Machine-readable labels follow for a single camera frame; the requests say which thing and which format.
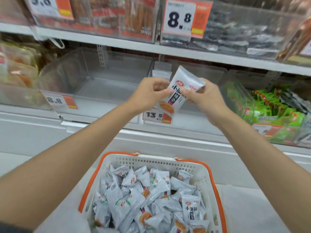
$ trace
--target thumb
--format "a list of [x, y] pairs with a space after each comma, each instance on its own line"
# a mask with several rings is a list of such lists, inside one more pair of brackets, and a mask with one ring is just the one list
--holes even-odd
[[200, 100], [200, 94], [185, 88], [180, 88], [181, 94], [187, 99], [192, 100], [194, 103], [198, 103]]
[[156, 92], [157, 99], [162, 100], [163, 98], [168, 97], [171, 94], [173, 94], [173, 92], [174, 92], [174, 89], [172, 89], [172, 88], [167, 88], [167, 89], [158, 91], [158, 92]]

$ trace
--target brand logo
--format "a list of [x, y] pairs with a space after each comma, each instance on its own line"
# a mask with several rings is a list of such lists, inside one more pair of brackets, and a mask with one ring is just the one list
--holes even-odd
[[182, 81], [177, 80], [176, 83], [178, 84], [178, 86], [183, 87], [184, 83]]

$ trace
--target orange basket handle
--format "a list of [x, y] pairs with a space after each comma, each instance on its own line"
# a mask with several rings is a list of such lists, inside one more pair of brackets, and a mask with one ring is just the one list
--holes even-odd
[[86, 189], [85, 189], [85, 191], [83, 193], [83, 196], [81, 198], [81, 202], [80, 202], [80, 205], [79, 205], [79, 208], [78, 208], [78, 211], [80, 213], [83, 212], [83, 208], [84, 208], [84, 205], [85, 205], [85, 203], [87, 201], [87, 197], [88, 197], [88, 195], [90, 193], [90, 190], [91, 190], [91, 187], [92, 187], [92, 185], [94, 183], [94, 180], [95, 180], [95, 178], [96, 178], [96, 176], [97, 176], [97, 174], [98, 174], [98, 172], [100, 170], [100, 167], [101, 167], [101, 165], [103, 163], [103, 160], [110, 154], [126, 154], [126, 155], [131, 155], [131, 156], [138, 156], [138, 154], [131, 154], [131, 153], [127, 153], [127, 152], [115, 152], [115, 151], [103, 154], [103, 156], [100, 158], [99, 164], [98, 164], [95, 172], [93, 173], [91, 179], [89, 180], [89, 183], [87, 184], [87, 187], [86, 187]]
[[221, 228], [222, 228], [222, 232], [223, 233], [227, 233], [227, 225], [226, 225], [226, 218], [225, 218], [225, 213], [224, 213], [224, 209], [222, 207], [222, 203], [220, 200], [220, 196], [217, 190], [217, 187], [215, 185], [214, 182], [214, 178], [212, 175], [212, 170], [211, 168], [204, 162], [200, 162], [200, 161], [194, 161], [194, 160], [188, 160], [188, 159], [179, 159], [178, 157], [175, 158], [176, 161], [181, 161], [181, 162], [190, 162], [190, 163], [198, 163], [198, 164], [202, 164], [204, 165], [204, 167], [206, 167], [206, 169], [208, 170], [208, 174], [210, 175], [210, 180], [211, 180], [211, 184], [213, 187], [213, 191], [216, 197], [216, 202], [217, 202], [217, 206], [218, 206], [218, 210], [219, 210], [219, 214], [220, 214], [220, 220], [221, 220]]

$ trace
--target shopping basket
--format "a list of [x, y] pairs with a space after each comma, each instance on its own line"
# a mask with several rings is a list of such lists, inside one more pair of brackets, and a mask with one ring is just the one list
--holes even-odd
[[207, 213], [205, 219], [210, 221], [209, 233], [227, 233], [224, 210], [220, 201], [219, 193], [213, 180], [212, 171], [207, 164], [193, 160], [182, 160], [177, 157], [168, 158], [144, 154], [131, 154], [127, 152], [109, 152], [104, 154], [92, 175], [86, 190], [82, 196], [79, 212], [84, 214], [89, 222], [92, 222], [92, 201], [96, 191], [99, 192], [100, 178], [103, 177], [112, 164], [114, 168], [129, 165], [134, 170], [147, 166], [162, 171], [169, 171], [171, 176], [177, 176], [178, 170], [185, 170], [193, 175], [190, 184], [197, 184]]

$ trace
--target person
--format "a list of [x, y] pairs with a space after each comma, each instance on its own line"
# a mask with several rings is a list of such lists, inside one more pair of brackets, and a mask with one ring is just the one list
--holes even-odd
[[[233, 113], [215, 84], [202, 80], [201, 93], [184, 88], [181, 93], [227, 137], [288, 229], [310, 232], [311, 174]], [[144, 78], [126, 102], [2, 176], [0, 232], [34, 231], [134, 116], [173, 93], [164, 88], [168, 85], [161, 78]]]

